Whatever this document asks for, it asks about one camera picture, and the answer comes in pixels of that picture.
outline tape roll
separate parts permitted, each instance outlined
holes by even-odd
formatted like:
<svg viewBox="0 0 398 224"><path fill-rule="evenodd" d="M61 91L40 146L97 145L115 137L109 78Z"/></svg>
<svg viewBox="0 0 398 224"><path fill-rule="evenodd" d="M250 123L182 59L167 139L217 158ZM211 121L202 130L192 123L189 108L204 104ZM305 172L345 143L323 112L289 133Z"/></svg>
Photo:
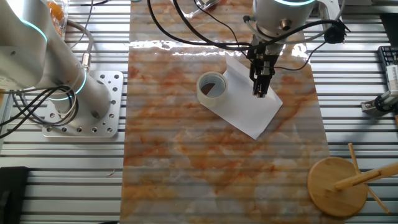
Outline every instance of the tape roll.
<svg viewBox="0 0 398 224"><path fill-rule="evenodd" d="M204 94L203 87L211 90ZM226 78L218 72L206 72L197 81L197 97L199 102L206 107L215 107L224 102L228 91L228 82Z"/></svg>

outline white paper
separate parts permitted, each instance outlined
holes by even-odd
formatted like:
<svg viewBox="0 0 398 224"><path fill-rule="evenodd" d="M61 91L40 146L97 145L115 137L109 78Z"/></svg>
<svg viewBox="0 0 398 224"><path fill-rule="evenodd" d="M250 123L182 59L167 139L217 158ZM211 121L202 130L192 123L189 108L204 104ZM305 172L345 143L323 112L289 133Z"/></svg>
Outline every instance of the white paper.
<svg viewBox="0 0 398 224"><path fill-rule="evenodd" d="M248 136L257 139L282 106L282 101L271 87L268 88L265 98L253 96L249 69L228 55L226 64L227 69L223 75L228 81L228 94L224 103L209 110Z"/></svg>

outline slotted aluminum table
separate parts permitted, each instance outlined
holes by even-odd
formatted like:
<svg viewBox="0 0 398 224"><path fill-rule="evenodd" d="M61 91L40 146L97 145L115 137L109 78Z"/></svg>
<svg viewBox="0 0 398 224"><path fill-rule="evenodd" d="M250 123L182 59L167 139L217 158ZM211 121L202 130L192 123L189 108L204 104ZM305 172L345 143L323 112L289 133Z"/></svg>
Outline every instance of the slotted aluminum table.
<svg viewBox="0 0 398 224"><path fill-rule="evenodd" d="M85 25L90 7L87 0L71 0L70 19ZM379 1L393 4L394 1ZM115 70L124 74L126 92L130 1L113 0L95 6L88 29L95 38L92 70ZM345 44L326 45L314 53L312 69L323 121L332 156L350 159L347 143L353 142L362 171L398 162L398 128L392 115L369 119L360 102L386 91L377 57L380 45L389 45L378 16L398 13L398 6L348 6L344 20L352 30ZM307 37L320 27L306 31ZM81 32L70 29L66 41L71 46ZM313 50L318 39L307 44ZM74 51L81 58L87 47L85 37ZM39 113L44 113L45 106ZM119 220L126 94L123 95L119 134L115 140L100 142L50 142L41 127L26 123L8 136L0 152L0 166L27 166L29 185L24 201L23 224L99 223ZM347 223L398 223L398 177L371 184L389 207L386 216L369 198L361 213Z"/></svg>

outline metal mounting plate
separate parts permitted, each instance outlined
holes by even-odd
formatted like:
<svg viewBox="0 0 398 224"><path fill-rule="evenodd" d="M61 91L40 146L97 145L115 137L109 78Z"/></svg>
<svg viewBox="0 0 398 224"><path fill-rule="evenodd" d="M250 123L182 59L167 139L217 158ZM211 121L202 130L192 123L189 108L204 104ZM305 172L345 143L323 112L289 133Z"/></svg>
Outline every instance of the metal mounting plate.
<svg viewBox="0 0 398 224"><path fill-rule="evenodd" d="M123 92L123 74L114 71L91 71L90 75L103 82L111 94L111 104L105 117L91 126L74 127L44 126L42 133L48 138L111 138L118 132L121 97ZM60 120L53 103L49 101L45 113L45 120L57 122Z"/></svg>

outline marble-patterned surface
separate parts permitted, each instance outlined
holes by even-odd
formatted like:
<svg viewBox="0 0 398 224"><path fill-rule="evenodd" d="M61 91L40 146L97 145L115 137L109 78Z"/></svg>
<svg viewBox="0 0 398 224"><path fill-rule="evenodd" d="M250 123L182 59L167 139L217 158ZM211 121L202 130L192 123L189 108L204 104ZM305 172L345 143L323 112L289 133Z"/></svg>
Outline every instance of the marble-patterned surface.
<svg viewBox="0 0 398 224"><path fill-rule="evenodd" d="M196 39L168 0L152 1L167 30ZM242 16L251 3L223 0L211 13L249 42ZM204 14L191 22L209 38L233 41ZM323 215L307 193L309 168L329 156L310 65L277 72L272 87L284 105L254 141L196 98L197 78L223 73L226 54L249 65L240 52L168 39L146 1L132 3L130 39L122 223L343 223ZM287 46L277 65L299 68L305 51Z"/></svg>

